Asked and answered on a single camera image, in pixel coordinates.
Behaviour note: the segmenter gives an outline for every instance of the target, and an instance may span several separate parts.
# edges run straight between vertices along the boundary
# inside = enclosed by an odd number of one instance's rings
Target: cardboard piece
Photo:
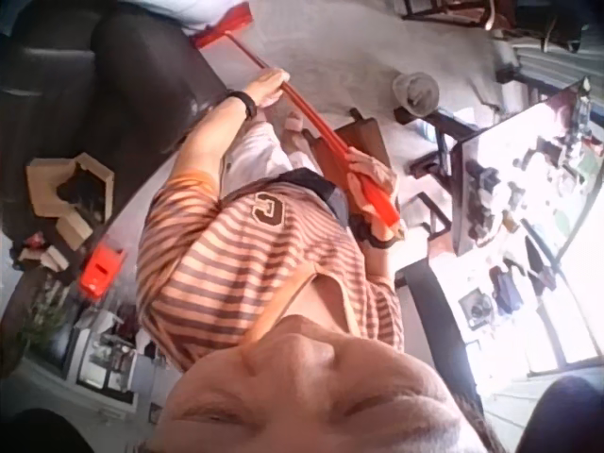
[[[69,261],[53,245],[42,253],[40,263],[55,272],[64,271],[69,267]]]
[[[25,168],[29,199],[36,215],[62,217],[73,210],[57,196],[57,187],[74,173],[72,159],[33,159]]]
[[[25,168],[27,188],[34,212],[39,217],[65,217],[74,208],[57,196],[57,187],[69,179],[76,164],[88,170],[105,184],[104,222],[113,212],[114,173],[86,153],[74,159],[33,159]]]
[[[39,261],[42,259],[44,251],[36,250],[32,248],[24,248],[19,255],[19,261],[31,260],[31,261]]]
[[[92,228],[75,210],[57,220],[57,231],[72,250],[77,250],[92,235]]]

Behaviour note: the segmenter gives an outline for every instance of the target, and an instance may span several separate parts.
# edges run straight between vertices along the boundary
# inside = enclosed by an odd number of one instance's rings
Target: red stick
[[[247,49],[243,44],[235,39],[230,33],[225,33],[234,43],[239,47],[250,59],[252,59],[260,68],[268,68],[269,65],[262,61],[257,55],[252,53],[251,50]],[[292,102],[304,113],[309,121],[317,128],[323,140],[327,144],[327,148],[334,154],[337,160],[340,162],[342,168],[347,168],[346,154],[348,153],[348,146],[342,140],[342,138],[336,134],[331,127],[327,125],[325,121],[319,116],[319,113],[306,102],[300,94],[290,85],[285,82],[281,86],[281,89],[292,99]],[[376,182],[369,176],[357,174],[359,181],[361,182],[362,192],[365,198],[371,205],[376,209],[377,216],[397,233],[400,229],[400,217],[398,211],[390,201],[390,197],[380,189]]]

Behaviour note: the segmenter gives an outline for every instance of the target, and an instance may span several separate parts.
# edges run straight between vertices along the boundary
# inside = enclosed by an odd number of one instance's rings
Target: eye
[[[211,411],[204,418],[212,423],[225,423],[229,425],[240,425],[243,423],[239,415],[227,411]]]
[[[370,396],[368,398],[364,398],[361,401],[358,401],[351,406],[349,406],[343,413],[344,417],[349,417],[356,413],[366,411],[368,409],[372,409],[376,406],[381,406],[382,404],[387,404],[396,399],[395,394],[379,394],[376,396]]]
[[[243,418],[233,411],[218,408],[195,408],[186,411],[180,417],[181,420],[202,423],[216,423],[224,425],[243,425]]]
[[[367,411],[378,406],[394,403],[395,401],[402,400],[403,398],[416,396],[414,392],[410,392],[408,389],[393,390],[384,394],[374,394],[366,396],[365,398],[359,399],[353,404],[348,404],[340,411],[342,417],[350,417],[359,412]]]

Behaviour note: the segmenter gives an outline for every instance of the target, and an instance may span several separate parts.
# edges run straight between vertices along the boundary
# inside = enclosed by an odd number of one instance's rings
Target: black wristband
[[[254,102],[254,99],[252,99],[246,92],[229,92],[226,97],[236,97],[245,104],[245,117],[248,120],[256,116],[256,111],[258,109],[256,107],[256,103]]]
[[[367,241],[374,248],[386,249],[392,247],[392,245],[398,241],[396,236],[388,241],[381,241],[375,237],[371,232],[371,226],[365,222],[362,215],[352,214],[348,219],[348,224],[352,234],[359,243]]]

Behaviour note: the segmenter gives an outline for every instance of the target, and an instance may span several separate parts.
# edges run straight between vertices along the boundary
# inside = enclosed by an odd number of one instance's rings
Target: orange striped shirt
[[[270,327],[317,275],[340,284],[354,333],[402,349],[392,281],[365,274],[357,243],[323,201],[285,182],[257,190],[221,202],[198,174],[155,196],[138,257],[139,316],[171,362],[185,371],[259,323]]]

